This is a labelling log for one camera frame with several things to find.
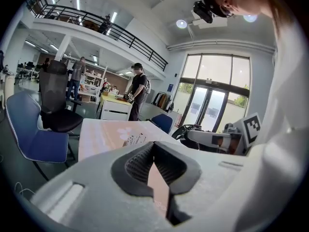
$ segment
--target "black camera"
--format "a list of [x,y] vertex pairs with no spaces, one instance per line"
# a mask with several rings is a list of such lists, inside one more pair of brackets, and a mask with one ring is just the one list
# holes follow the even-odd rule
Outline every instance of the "black camera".
[[193,11],[207,23],[212,23],[212,12],[206,7],[205,4],[203,4],[202,1],[197,1],[194,3]]

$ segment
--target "chair armrest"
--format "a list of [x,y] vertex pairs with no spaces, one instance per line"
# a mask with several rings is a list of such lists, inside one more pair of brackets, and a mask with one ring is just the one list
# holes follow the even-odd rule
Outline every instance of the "chair armrest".
[[70,100],[72,103],[75,103],[76,105],[83,105],[81,101],[75,101],[75,100]]
[[41,106],[41,112],[44,114],[51,114],[52,111],[50,111],[47,107]]

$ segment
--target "jeans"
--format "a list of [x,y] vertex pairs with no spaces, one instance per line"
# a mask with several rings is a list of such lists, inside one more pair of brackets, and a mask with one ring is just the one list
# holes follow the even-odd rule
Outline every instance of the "jeans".
[[70,80],[69,89],[68,89],[68,93],[67,93],[67,100],[70,99],[71,91],[72,91],[72,88],[74,86],[74,100],[77,101],[79,82],[80,81],[76,81],[76,80],[73,80],[73,79]]

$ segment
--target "black metal railing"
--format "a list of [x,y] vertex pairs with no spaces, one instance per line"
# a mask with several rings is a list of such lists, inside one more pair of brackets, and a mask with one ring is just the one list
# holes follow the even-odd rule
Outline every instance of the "black metal railing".
[[168,64],[164,58],[146,43],[124,28],[101,16],[71,7],[48,4],[47,0],[27,0],[26,3],[28,9],[36,18],[65,21],[102,33],[107,37],[126,44],[129,48],[139,51],[163,71]]

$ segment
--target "black cap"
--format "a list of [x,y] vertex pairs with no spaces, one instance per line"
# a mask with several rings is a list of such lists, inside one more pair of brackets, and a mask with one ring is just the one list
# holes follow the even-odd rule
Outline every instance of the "black cap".
[[226,13],[223,13],[216,0],[204,0],[204,3],[212,13],[219,17],[231,17],[233,15],[228,10],[226,10]]
[[135,63],[134,65],[131,66],[132,69],[142,69],[143,66],[140,63]]

